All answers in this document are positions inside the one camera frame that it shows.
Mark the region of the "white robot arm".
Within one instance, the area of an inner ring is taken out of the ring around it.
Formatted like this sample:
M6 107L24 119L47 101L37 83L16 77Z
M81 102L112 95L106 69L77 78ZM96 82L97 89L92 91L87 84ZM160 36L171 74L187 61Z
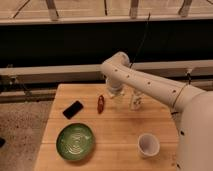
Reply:
M176 171L213 171L213 91L129 66L124 52L101 64L108 91L117 95L127 84L181 113Z

